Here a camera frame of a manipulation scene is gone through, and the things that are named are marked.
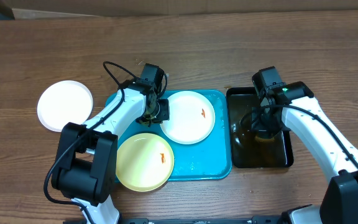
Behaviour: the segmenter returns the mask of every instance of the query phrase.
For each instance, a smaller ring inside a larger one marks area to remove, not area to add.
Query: black tray
[[[290,167],[293,164],[290,133],[282,131],[273,139],[239,128],[241,118],[260,105],[255,88],[230,88],[226,93],[233,164],[238,168]],[[250,129],[250,116],[244,120]]]

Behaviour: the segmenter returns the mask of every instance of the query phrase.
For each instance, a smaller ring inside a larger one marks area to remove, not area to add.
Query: cable
[[[122,103],[124,102],[124,99],[125,99],[125,93],[124,93],[124,90],[121,88],[121,84],[119,83],[119,81],[117,80],[116,77],[114,77],[114,75],[109,71],[109,69],[106,67],[106,64],[109,64],[109,65],[114,65],[116,67],[119,67],[121,69],[123,69],[125,72],[127,72],[128,74],[132,75],[133,77],[137,78],[133,73],[131,73],[130,71],[128,71],[126,68],[120,66],[120,65],[117,65],[116,63],[112,63],[112,62],[103,62],[103,67],[104,69],[107,71],[107,73],[111,76],[111,78],[117,83],[119,89],[121,90],[121,93],[122,93],[122,97],[119,101],[119,103],[117,104],[116,107],[114,107],[108,114],[106,114],[104,117],[102,117],[96,124],[92,125],[89,129],[87,129],[84,134],[82,134],[81,136],[79,136],[67,149],[66,151],[64,151],[61,156],[56,160],[56,162],[51,166],[51,168],[49,169],[48,171],[48,174],[47,176],[45,177],[45,181],[44,181],[44,194],[46,196],[46,198],[53,202],[53,203],[57,203],[57,204],[62,204],[62,205],[77,205],[81,208],[81,210],[84,210],[86,216],[88,217],[88,220],[91,224],[95,224],[95,222],[92,220],[92,217],[89,213],[89,211],[86,209],[86,206],[81,204],[81,203],[78,203],[78,202],[72,202],[72,201],[63,201],[63,200],[57,200],[57,199],[54,199],[50,196],[49,192],[48,192],[48,183],[49,183],[49,179],[50,179],[50,176],[52,175],[52,171],[54,170],[54,168],[57,166],[57,164],[61,161],[61,159],[64,157],[65,154],[67,154],[67,152],[73,148],[74,146],[78,145],[78,143],[80,143],[80,141],[87,137],[87,135],[94,129],[96,128],[97,126],[99,126],[100,124],[102,124],[107,118],[109,118],[117,109],[118,107],[120,107],[122,105]]]
[[[164,73],[164,77],[165,77],[165,86],[164,89],[162,89],[162,91],[157,95],[157,99],[159,99],[162,95],[164,95],[165,90],[167,89],[167,85],[168,85],[167,74]]]
[[[266,106],[261,106],[259,108],[259,114],[261,114],[261,112],[266,109],[266,108],[291,108],[294,110],[298,110],[301,111],[309,116],[311,116],[312,118],[314,118],[315,120],[317,120],[318,122],[320,122],[321,125],[323,125],[327,131],[331,134],[331,136],[334,138],[334,140],[338,143],[339,147],[343,150],[343,152],[346,154],[347,158],[349,158],[349,160],[354,164],[354,166],[356,166],[356,168],[358,169],[358,162],[353,158],[353,155],[346,149],[346,147],[343,145],[343,143],[341,142],[341,140],[336,136],[335,132],[328,126],[327,123],[325,123],[317,114],[313,114],[312,112],[305,110],[303,108],[297,107],[297,106],[292,106],[292,105],[266,105]]]

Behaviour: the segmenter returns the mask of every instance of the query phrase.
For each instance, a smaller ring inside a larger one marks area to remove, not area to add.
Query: brown wall
[[[4,0],[12,8],[96,16],[358,9],[358,0]]]

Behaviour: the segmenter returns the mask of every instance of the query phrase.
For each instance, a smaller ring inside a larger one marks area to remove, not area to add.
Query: table
[[[76,80],[92,92],[95,115],[117,90],[104,60],[137,75],[145,62],[159,65],[170,75],[169,90],[224,93],[252,86],[255,72],[274,65],[285,82],[305,82],[358,148],[358,11],[0,21],[0,223],[82,217],[77,207],[52,204],[42,193],[60,135],[40,124],[36,106],[51,84]],[[120,81],[129,78],[112,71]],[[153,219],[276,215],[318,205],[327,183],[291,137],[289,169],[233,167],[223,180],[169,182],[142,194],[118,185],[112,199],[124,218]]]

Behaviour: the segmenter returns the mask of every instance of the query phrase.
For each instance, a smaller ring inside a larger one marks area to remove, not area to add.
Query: yellow plate
[[[136,134],[124,141],[117,151],[117,178],[131,190],[157,189],[168,180],[172,170],[172,148],[158,135]]]

